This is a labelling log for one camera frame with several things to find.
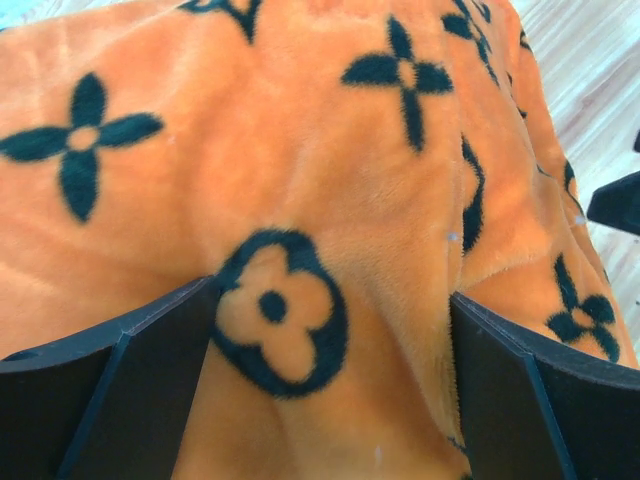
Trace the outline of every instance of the plush fabric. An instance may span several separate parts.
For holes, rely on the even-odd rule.
[[[454,291],[637,366],[506,0],[139,1],[0,65],[0,357],[224,289],[176,480],[470,478]]]

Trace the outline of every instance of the circular flower emblem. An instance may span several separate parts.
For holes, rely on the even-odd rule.
[[[223,293],[212,339],[257,386],[277,397],[301,397],[340,371],[345,302],[309,237],[260,231],[233,253],[217,280]]]

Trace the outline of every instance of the orange fabric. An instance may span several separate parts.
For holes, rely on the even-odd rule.
[[[176,480],[464,478],[454,291],[637,366],[506,0],[236,1],[0,33],[0,357],[220,275]]]

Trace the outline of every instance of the wooden floor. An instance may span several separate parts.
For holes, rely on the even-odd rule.
[[[21,23],[125,0],[41,0]],[[512,0],[538,58],[580,201],[640,170],[640,0]],[[590,224],[640,357],[640,239]]]

